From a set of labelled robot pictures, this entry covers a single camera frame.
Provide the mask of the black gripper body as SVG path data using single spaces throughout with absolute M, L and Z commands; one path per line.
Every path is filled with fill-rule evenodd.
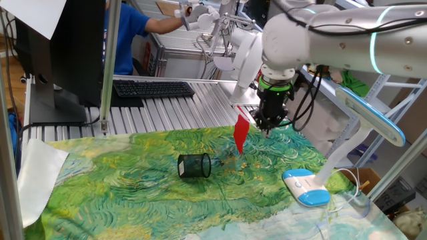
M 264 117 L 285 117 L 288 112 L 284 102 L 288 98 L 287 91 L 258 90 L 260 112 Z

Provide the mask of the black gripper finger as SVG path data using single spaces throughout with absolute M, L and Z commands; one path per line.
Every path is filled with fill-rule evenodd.
M 259 111 L 254 111 L 254 121 L 256 123 L 256 127 L 261 131 L 266 131 L 268 129 L 268 125 L 264 121 L 261 113 Z
M 264 131 L 264 137 L 270 137 L 272 130 L 278 127 L 282 121 L 286 118 L 287 113 L 281 113 L 275 117 L 266 117 L 266 130 Z

